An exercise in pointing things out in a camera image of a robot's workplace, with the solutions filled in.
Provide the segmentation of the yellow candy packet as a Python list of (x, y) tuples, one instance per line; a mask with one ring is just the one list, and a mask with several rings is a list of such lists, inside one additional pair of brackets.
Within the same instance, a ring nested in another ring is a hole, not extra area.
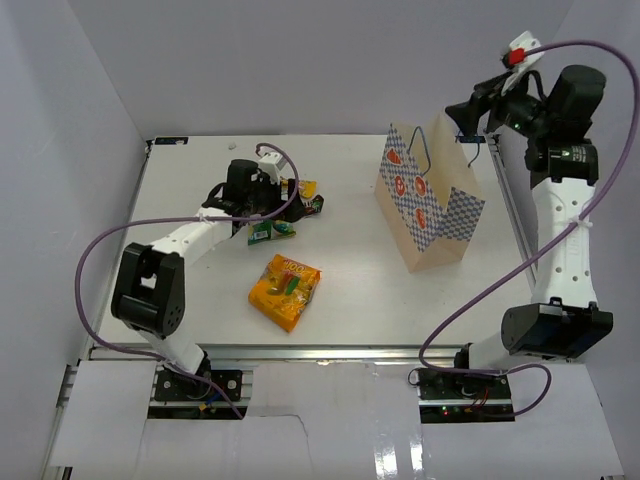
[[(289, 187), (294, 184), (293, 179), (280, 178), (281, 198), (286, 200), (289, 197)], [(317, 182), (312, 180), (300, 180), (298, 182), (298, 192), (303, 201), (310, 201), (317, 192)]]

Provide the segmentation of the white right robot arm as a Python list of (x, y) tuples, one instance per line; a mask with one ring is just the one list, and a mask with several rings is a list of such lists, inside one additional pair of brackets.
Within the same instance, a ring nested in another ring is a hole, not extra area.
[(482, 116), (527, 139), (525, 166), (537, 215), (536, 279), (528, 303), (506, 310), (499, 331), (455, 356), (453, 390), (472, 399), (488, 385), (485, 370), (505, 371), (529, 358), (573, 360), (606, 337), (613, 315), (598, 305), (590, 268), (587, 208), (596, 194), (599, 158), (586, 133), (606, 86), (599, 70), (569, 65), (551, 92), (529, 94), (538, 71), (509, 73), (475, 85), (468, 101), (446, 107), (466, 135)]

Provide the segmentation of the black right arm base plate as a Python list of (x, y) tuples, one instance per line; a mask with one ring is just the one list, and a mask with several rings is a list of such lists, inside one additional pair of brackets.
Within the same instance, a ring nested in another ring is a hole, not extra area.
[(471, 376), (414, 368), (407, 381), (418, 395), (423, 425), (515, 420), (511, 388), (505, 376)]

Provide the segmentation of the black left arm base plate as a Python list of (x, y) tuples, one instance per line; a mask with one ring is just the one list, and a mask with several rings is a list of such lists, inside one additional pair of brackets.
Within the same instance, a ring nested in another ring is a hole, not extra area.
[[(225, 393), (241, 415), (246, 413), (247, 407), (241, 405), (244, 380), (241, 370), (210, 370), (205, 377)], [(239, 420), (215, 388), (168, 369), (157, 372), (148, 417), (164, 420)]]

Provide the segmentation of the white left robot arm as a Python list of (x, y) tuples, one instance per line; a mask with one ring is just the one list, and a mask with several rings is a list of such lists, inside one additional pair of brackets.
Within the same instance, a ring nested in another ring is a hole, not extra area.
[(184, 323), (185, 270), (249, 222), (251, 217), (284, 219), (303, 209), (293, 186), (281, 187), (283, 155), (269, 152), (256, 161), (234, 159), (224, 182), (201, 204), (193, 223), (123, 251), (111, 315), (142, 336), (177, 376), (177, 387), (199, 399), (211, 387), (206, 354)]

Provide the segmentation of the dark purple candy packet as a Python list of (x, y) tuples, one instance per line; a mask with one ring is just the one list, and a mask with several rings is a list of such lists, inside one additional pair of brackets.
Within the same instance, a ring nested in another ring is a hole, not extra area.
[(303, 199), (302, 204), (304, 217), (318, 215), (323, 210), (324, 197), (322, 195), (316, 195), (311, 199)]

